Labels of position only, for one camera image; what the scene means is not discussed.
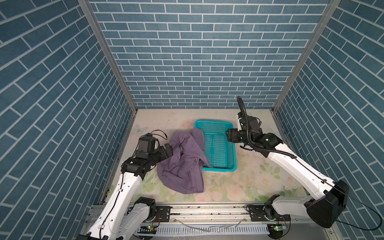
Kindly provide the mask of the teal plastic basket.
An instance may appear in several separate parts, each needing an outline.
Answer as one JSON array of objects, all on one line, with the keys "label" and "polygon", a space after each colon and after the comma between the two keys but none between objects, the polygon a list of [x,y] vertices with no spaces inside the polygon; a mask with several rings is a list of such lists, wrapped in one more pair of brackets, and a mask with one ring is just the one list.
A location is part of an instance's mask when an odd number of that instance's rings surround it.
[{"label": "teal plastic basket", "polygon": [[204,154],[211,167],[203,166],[204,171],[234,172],[237,169],[235,144],[228,142],[226,131],[234,126],[230,122],[197,120],[194,127],[203,131]]}]

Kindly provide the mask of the purple trousers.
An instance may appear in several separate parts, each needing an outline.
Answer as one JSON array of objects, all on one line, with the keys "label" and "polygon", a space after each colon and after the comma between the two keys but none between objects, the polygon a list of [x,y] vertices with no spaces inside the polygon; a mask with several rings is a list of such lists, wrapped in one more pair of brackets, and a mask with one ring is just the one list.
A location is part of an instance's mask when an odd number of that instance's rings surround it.
[{"label": "purple trousers", "polygon": [[161,182],[181,194],[203,193],[203,166],[211,167],[204,154],[203,131],[198,128],[193,128],[189,133],[176,131],[169,144],[173,148],[173,156],[157,165]]}]

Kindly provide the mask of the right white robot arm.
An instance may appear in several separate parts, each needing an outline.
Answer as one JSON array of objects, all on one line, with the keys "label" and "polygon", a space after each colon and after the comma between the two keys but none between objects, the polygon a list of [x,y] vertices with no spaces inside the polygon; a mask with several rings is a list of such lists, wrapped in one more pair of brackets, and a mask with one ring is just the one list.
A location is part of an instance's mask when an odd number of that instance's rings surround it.
[{"label": "right white robot arm", "polygon": [[348,202],[349,186],[343,181],[335,182],[298,157],[279,137],[268,133],[253,137],[245,131],[229,129],[227,140],[241,143],[242,148],[261,153],[283,168],[309,193],[306,197],[283,197],[273,195],[265,203],[265,217],[274,221],[283,215],[310,218],[323,228],[330,228]]}]

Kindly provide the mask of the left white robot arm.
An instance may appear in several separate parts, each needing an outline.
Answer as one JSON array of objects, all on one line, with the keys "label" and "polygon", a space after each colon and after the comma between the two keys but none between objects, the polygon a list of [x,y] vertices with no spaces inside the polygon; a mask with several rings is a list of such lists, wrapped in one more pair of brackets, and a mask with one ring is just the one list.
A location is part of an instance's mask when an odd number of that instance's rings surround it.
[{"label": "left white robot arm", "polygon": [[128,213],[128,206],[134,193],[142,184],[147,172],[153,166],[173,156],[169,144],[159,146],[149,153],[136,153],[121,166],[118,184],[110,200],[95,223],[77,240],[128,240],[147,219],[152,219],[156,211],[154,199],[142,198]]}]

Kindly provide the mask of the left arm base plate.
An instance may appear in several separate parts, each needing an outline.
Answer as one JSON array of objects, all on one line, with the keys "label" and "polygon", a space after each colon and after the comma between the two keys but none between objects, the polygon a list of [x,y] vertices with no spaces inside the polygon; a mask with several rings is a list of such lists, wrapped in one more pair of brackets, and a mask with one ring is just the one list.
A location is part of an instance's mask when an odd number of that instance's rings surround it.
[{"label": "left arm base plate", "polygon": [[171,216],[171,206],[156,206],[156,209],[150,209],[149,217],[144,223],[168,223]]}]

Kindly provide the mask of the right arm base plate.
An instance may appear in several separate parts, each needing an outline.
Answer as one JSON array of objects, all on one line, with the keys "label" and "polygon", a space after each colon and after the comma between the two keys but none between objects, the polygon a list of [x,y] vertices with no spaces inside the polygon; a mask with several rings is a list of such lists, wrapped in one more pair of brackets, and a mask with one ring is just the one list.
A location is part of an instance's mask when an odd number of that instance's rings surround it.
[{"label": "right arm base plate", "polygon": [[282,222],[288,223],[290,215],[279,215],[271,206],[265,205],[246,205],[245,210],[249,213],[252,222]]}]

